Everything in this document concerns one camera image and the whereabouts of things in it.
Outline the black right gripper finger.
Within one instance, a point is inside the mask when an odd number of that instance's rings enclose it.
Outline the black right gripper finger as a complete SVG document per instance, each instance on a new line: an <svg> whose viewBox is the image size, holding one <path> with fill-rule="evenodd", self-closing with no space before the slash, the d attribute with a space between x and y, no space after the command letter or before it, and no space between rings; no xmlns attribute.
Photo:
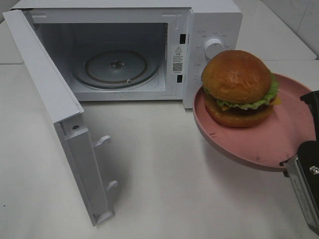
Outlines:
<svg viewBox="0 0 319 239"><path fill-rule="evenodd" d="M308 105L313 116L316 139L319 138L319 91L312 91L300 97L300 100Z"/></svg>

